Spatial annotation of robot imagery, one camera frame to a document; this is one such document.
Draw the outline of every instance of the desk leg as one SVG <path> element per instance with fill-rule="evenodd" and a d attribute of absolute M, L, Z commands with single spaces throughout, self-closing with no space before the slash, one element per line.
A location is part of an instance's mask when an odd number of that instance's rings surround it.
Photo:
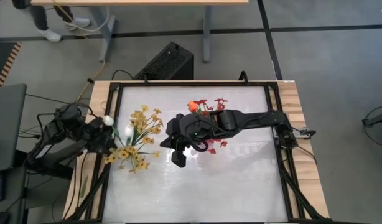
<path fill-rule="evenodd" d="M 203 62 L 210 61 L 210 18 L 212 13 L 211 6 L 205 6 L 205 16 L 203 18 Z"/>
<path fill-rule="evenodd" d="M 89 10 L 94 20 L 96 21 L 97 27 L 101 26 L 106 20 L 106 16 L 107 16 L 107 15 L 104 16 L 102 12 L 103 8 L 97 7 L 97 6 L 90 6 Z M 100 29 L 101 34 L 103 34 L 104 40 L 103 40 L 103 45 L 101 47 L 100 56 L 98 57 L 99 62 L 103 62 L 106 58 L 109 45 L 111 44 L 111 37 L 113 34 L 114 23 L 115 23 L 115 16 L 110 16 L 108 22 L 105 25 L 103 25 L 103 27 Z"/>

